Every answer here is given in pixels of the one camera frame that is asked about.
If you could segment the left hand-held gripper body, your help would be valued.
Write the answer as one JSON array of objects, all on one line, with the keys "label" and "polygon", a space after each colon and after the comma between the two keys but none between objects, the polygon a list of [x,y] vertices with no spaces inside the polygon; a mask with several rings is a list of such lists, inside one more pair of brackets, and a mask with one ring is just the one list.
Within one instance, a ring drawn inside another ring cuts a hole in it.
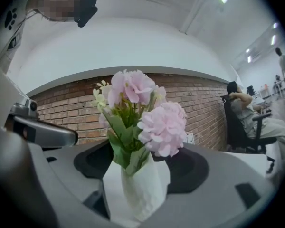
[{"label": "left hand-held gripper body", "polygon": [[32,99],[27,99],[25,104],[15,103],[10,112],[10,115],[23,118],[38,119],[37,103]]}]

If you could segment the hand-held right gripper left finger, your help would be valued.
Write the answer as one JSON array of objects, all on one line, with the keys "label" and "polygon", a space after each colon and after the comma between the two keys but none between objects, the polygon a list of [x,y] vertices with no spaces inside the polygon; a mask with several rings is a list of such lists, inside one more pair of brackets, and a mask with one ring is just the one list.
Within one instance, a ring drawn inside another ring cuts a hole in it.
[{"label": "hand-held right gripper left finger", "polygon": [[113,228],[114,224],[86,207],[83,202],[98,190],[100,181],[81,174],[74,158],[95,144],[75,145],[43,151],[36,144],[28,145],[35,170],[60,228]]}]

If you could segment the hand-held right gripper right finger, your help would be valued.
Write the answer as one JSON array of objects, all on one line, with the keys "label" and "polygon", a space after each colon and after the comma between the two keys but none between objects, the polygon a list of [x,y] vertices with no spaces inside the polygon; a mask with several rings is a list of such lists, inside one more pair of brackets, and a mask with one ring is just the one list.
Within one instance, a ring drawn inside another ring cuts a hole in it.
[{"label": "hand-held right gripper right finger", "polygon": [[271,181],[226,152],[181,148],[166,162],[168,196],[144,223],[147,228],[238,228],[269,203]]}]

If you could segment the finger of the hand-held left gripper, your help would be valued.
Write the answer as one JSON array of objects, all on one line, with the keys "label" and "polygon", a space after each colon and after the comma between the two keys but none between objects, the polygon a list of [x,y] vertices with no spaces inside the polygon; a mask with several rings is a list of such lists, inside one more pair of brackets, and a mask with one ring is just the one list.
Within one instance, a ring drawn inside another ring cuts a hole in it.
[{"label": "finger of the hand-held left gripper", "polygon": [[63,148],[77,144],[74,130],[33,118],[13,117],[13,131],[42,148]]}]

